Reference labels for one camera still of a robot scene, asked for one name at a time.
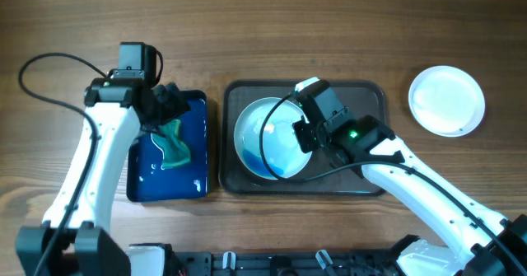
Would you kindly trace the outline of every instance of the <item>white plate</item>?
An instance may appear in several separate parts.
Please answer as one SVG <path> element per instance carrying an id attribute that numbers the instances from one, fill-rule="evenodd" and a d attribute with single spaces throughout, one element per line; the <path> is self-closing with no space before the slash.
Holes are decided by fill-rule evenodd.
<path id="1" fill-rule="evenodd" d="M 466 72 L 435 66 L 419 73 L 408 93 L 413 117 L 425 129 L 445 137 L 472 132 L 485 114 L 485 98 Z"/>
<path id="2" fill-rule="evenodd" d="M 262 123 L 279 98 L 263 98 L 247 106 L 234 127 L 236 154 L 241 162 L 257 176 L 276 180 L 265 168 L 260 156 L 259 133 Z M 289 178 L 300 172 L 310 160 L 311 152 L 303 153 L 296 140 L 292 124 L 304 112 L 290 101 L 284 101 L 271 115 L 263 132 L 263 151 L 274 172 Z"/>

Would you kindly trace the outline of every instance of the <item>green object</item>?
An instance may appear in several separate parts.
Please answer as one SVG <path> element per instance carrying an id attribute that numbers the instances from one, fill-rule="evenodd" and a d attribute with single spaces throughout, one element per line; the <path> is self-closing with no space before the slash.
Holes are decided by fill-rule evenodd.
<path id="1" fill-rule="evenodd" d="M 181 120 L 174 119 L 152 134 L 152 141 L 163 152 L 161 169 L 176 168 L 190 162 L 190 149 L 180 139 Z"/>

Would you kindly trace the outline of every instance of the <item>wire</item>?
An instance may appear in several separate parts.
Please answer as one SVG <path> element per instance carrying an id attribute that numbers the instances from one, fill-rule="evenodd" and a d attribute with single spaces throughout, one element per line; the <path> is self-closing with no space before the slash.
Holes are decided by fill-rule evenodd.
<path id="1" fill-rule="evenodd" d="M 38 100 L 41 100 L 41 101 L 44 101 L 44 102 L 48 102 L 48 103 L 51 103 L 51 104 L 59 105 L 59 106 L 62 106 L 62 107 L 65 107 L 65 108 L 68 108 L 70 110 L 73 110 L 73 111 L 77 112 L 78 114 L 82 115 L 86 119 L 86 121 L 88 122 L 88 124 L 90 125 L 90 128 L 91 128 L 91 145 L 90 145 L 90 151 L 88 153 L 88 158 L 86 159 L 86 164 L 84 165 L 84 168 L 82 169 L 82 173 L 81 173 L 81 175 L 79 177 L 79 181 L 78 181 L 78 183 L 77 183 L 77 185 L 75 187 L 75 190 L 73 191 L 72 198 L 69 201 L 69 204 L 66 207 L 66 210 L 64 211 L 63 219 L 60 221 L 57 229 L 55 230 L 54 234 L 51 236 L 51 239 L 49 239 L 48 245 L 47 245 L 44 253 L 40 257 L 40 261 L 39 261 L 39 263 L 36 266 L 35 272 L 33 273 L 34 276 L 39 276 L 40 273 L 42 272 L 42 269 L 46 265 L 46 262 L 48 261 L 48 258 L 50 257 L 51 253 L 54 250 L 55 245 L 57 244 L 57 241 L 58 241 L 58 238 L 60 237 L 60 234 L 63 232 L 64 228 L 66 227 L 66 223 L 68 222 L 69 218 L 72 216 L 73 211 L 75 210 L 75 207 L 76 207 L 79 195 L 81 194 L 82 186 L 84 185 L 84 183 L 86 181 L 86 177 L 87 177 L 88 171 L 90 170 L 91 163 L 93 162 L 93 158 L 95 156 L 96 147 L 97 147 L 97 139 L 98 139 L 96 122 L 93 120 L 92 117 L 90 117 L 86 112 L 84 112 L 84 110 L 82 110 L 82 109 L 80 109 L 80 108 L 78 108 L 78 107 L 76 107 L 74 105 L 70 105 L 70 104 L 68 104 L 66 102 L 62 102 L 62 101 L 59 101 L 59 100 L 50 99 L 48 97 L 38 95 L 38 94 L 34 93 L 33 91 L 30 91 L 26 87 L 24 82 L 22 81 L 22 76 L 24 74 L 24 71 L 32 63 L 34 63 L 35 61 L 40 60 L 42 58 L 48 58 L 48 57 L 64 57 L 64 58 L 74 59 L 74 60 L 76 60 L 78 62 L 81 62 L 81 63 L 85 64 L 89 68 L 93 69 L 94 71 L 99 73 L 102 77 L 106 77 L 106 75 L 101 70 L 99 70 L 97 67 L 95 67 L 91 63 L 88 63 L 86 60 L 84 60 L 82 58 L 78 58 L 78 57 L 76 57 L 74 55 L 71 55 L 71 54 L 63 54 L 63 53 L 40 54 L 40 55 L 28 60 L 21 67 L 20 72 L 18 73 L 18 84 L 20 85 L 20 88 L 27 95 L 32 96 L 35 99 L 38 99 Z"/>
<path id="2" fill-rule="evenodd" d="M 156 77 L 156 84 L 161 80 L 161 74 L 163 73 L 163 55 L 159 50 L 156 50 L 157 56 L 159 57 L 159 72 Z"/>
<path id="3" fill-rule="evenodd" d="M 301 180 L 291 180 L 291 179 L 288 179 L 288 178 L 284 178 L 284 177 L 281 177 L 279 176 L 278 174 L 276 174 L 273 169 L 271 168 L 271 166 L 267 163 L 267 160 L 265 159 L 265 155 L 264 155 L 264 128 L 265 128 L 265 125 L 267 124 L 267 122 L 269 121 L 269 118 L 271 118 L 271 115 L 273 114 L 273 112 L 283 103 L 285 102 L 287 99 L 289 99 L 291 97 L 291 94 L 283 97 L 270 111 L 269 113 L 267 114 L 267 116 L 265 117 L 265 119 L 263 120 L 263 123 L 262 123 L 262 128 L 260 129 L 260 135 L 259 135 L 259 145 L 260 145 L 260 155 L 262 156 L 262 161 L 263 161 L 263 164 L 265 165 L 265 167 L 267 168 L 267 170 L 269 171 L 269 173 L 271 173 L 272 176 L 274 176 L 275 178 L 277 178 L 278 180 L 280 181 L 286 181 L 286 182 L 292 182 L 292 183 L 303 183 L 303 182 L 308 182 L 308 181 L 312 181 L 312 180 L 318 180 L 320 178 L 324 178 L 328 175 L 332 175 L 333 173 L 336 173 L 336 172 L 339 172 L 339 171 L 342 171 L 342 170 L 346 170 L 346 169 L 351 169 L 353 167 L 357 167 L 357 166 L 364 166 L 364 165 L 385 165 L 385 166 L 392 166 L 392 167 L 397 167 L 399 169 L 403 169 L 405 170 L 405 172 L 409 173 L 410 175 L 411 174 L 414 174 L 415 176 L 421 178 L 422 180 L 424 180 L 425 182 L 427 182 L 429 185 L 431 185 L 433 188 L 437 189 L 440 193 L 442 193 L 448 200 L 450 200 L 457 208 L 459 208 L 459 210 L 461 210 L 461 212 L 463 212 L 463 214 L 470 218 L 478 227 L 481 227 L 481 229 L 483 230 L 483 232 L 485 232 L 493 241 L 494 243 L 496 243 L 496 245 L 503 251 L 503 253 L 506 254 L 506 256 L 512 261 L 512 263 L 516 266 L 516 268 L 524 275 L 524 276 L 527 276 L 527 270 L 525 270 L 524 266 L 519 262 L 519 260 L 512 254 L 512 252 L 503 244 L 503 242 L 501 242 L 501 240 L 485 225 L 485 223 L 478 219 L 473 213 L 471 213 L 460 201 L 458 201 L 452 194 L 450 194 L 446 189 L 443 189 L 440 185 L 438 185 L 434 180 L 432 180 L 430 177 L 424 175 L 423 173 L 419 172 L 419 171 L 416 171 L 414 170 L 413 168 L 409 167 L 409 166 L 406 166 L 406 165 L 403 165 L 403 164 L 398 164 L 398 163 L 392 163 L 392 162 L 388 162 L 388 161 L 359 161 L 359 162 L 355 162 L 355 163 L 352 163 L 352 164 L 348 164 L 348 165 L 344 165 L 344 166 L 340 166 L 339 168 L 336 168 L 336 169 L 333 169 L 331 171 L 327 171 L 325 173 L 322 173 L 322 174 L 318 174 L 316 176 L 313 176 L 313 177 L 308 177 L 308 178 L 304 178 L 304 179 L 301 179 Z"/>

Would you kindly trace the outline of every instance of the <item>black cable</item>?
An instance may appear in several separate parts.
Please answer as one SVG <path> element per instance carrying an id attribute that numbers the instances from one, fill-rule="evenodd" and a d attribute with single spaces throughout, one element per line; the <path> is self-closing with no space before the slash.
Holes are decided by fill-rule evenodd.
<path id="1" fill-rule="evenodd" d="M 86 164 L 84 165 L 84 169 L 82 169 L 82 173 L 79 177 L 79 181 L 77 183 L 77 186 L 75 187 L 75 190 L 73 191 L 72 198 L 66 207 L 66 210 L 64 211 L 63 219 L 60 221 L 57 229 L 55 230 L 54 234 L 51 236 L 51 239 L 49 239 L 48 245 L 42 254 L 42 257 L 40 257 L 40 261 L 36 266 L 34 276 L 39 276 L 42 272 L 42 269 L 44 268 L 46 262 L 48 261 L 48 258 L 50 257 L 51 253 L 53 252 L 54 246 L 57 244 L 58 238 L 60 237 L 60 234 L 63 232 L 64 228 L 66 227 L 66 223 L 68 223 L 68 220 L 72 216 L 72 213 L 75 209 L 75 206 L 77 204 L 79 195 L 81 194 L 82 186 L 84 185 L 86 181 L 86 176 L 88 174 L 88 171 L 90 170 L 91 163 L 93 162 L 93 158 L 95 156 L 96 152 L 96 146 L 97 146 L 97 139 L 98 139 L 98 133 L 97 133 L 97 126 L 96 122 L 93 120 L 92 117 L 90 117 L 84 110 L 74 106 L 70 105 L 66 102 L 58 101 L 55 99 L 50 99 L 45 96 L 37 95 L 33 91 L 30 91 L 26 85 L 24 85 L 24 82 L 22 81 L 22 76 L 24 74 L 24 71 L 31 65 L 33 62 L 41 59 L 41 58 L 48 58 L 48 57 L 64 57 L 64 58 L 71 58 L 78 62 L 81 62 L 88 66 L 89 68 L 93 69 L 97 73 L 99 73 L 102 77 L 106 77 L 106 75 L 99 70 L 97 67 L 93 66 L 91 63 L 88 63 L 82 58 L 78 58 L 71 54 L 63 54 L 63 53 L 48 53 L 48 54 L 40 54 L 34 58 L 31 58 L 29 61 L 27 61 L 24 66 L 20 69 L 20 72 L 18 73 L 18 84 L 20 85 L 20 88 L 29 96 L 32 96 L 35 99 L 48 102 L 51 104 L 59 105 L 65 108 L 68 108 L 70 110 L 73 110 L 77 112 L 78 114 L 82 115 L 91 128 L 91 145 L 90 145 L 90 152 L 88 153 L 88 158 L 86 159 Z"/>
<path id="2" fill-rule="evenodd" d="M 260 145 L 260 155 L 262 156 L 262 161 L 269 173 L 271 173 L 272 176 L 277 178 L 280 181 L 286 181 L 286 182 L 292 182 L 292 183 L 302 183 L 312 180 L 318 180 L 320 178 L 324 178 L 325 176 L 332 175 L 333 173 L 345 170 L 345 169 L 351 169 L 356 166 L 364 166 L 364 165 L 385 165 L 385 166 L 393 166 L 400 169 L 405 170 L 405 172 L 411 174 L 414 174 L 415 176 L 421 178 L 425 182 L 427 182 L 429 185 L 431 185 L 433 188 L 437 189 L 440 193 L 442 193 L 448 200 L 450 200 L 456 207 L 463 212 L 463 214 L 470 218 L 478 227 L 481 227 L 481 229 L 496 243 L 496 245 L 506 254 L 506 256 L 512 261 L 512 263 L 516 266 L 516 268 L 524 275 L 527 276 L 527 270 L 525 270 L 524 266 L 519 262 L 519 260 L 512 254 L 512 252 L 499 240 L 499 238 L 485 225 L 483 221 L 478 219 L 473 213 L 471 213 L 460 201 L 458 201 L 452 194 L 450 194 L 446 189 L 443 189 L 440 185 L 438 185 L 434 180 L 430 179 L 430 177 L 424 175 L 423 173 L 416 171 L 415 169 L 398 163 L 392 163 L 387 161 L 359 161 L 356 163 L 340 166 L 339 168 L 333 169 L 331 171 L 327 171 L 322 174 L 318 174 L 316 176 L 304 178 L 301 180 L 291 180 L 288 178 L 284 178 L 276 174 L 271 166 L 267 163 L 267 160 L 265 159 L 264 155 L 264 128 L 267 122 L 269 121 L 269 118 L 271 118 L 271 115 L 273 112 L 287 99 L 291 97 L 291 94 L 283 97 L 267 114 L 265 119 L 262 123 L 262 128 L 260 129 L 260 135 L 259 135 L 259 145 Z"/>
<path id="3" fill-rule="evenodd" d="M 157 56 L 159 57 L 159 72 L 156 77 L 156 84 L 161 80 L 161 74 L 163 73 L 163 55 L 159 50 L 156 50 Z"/>

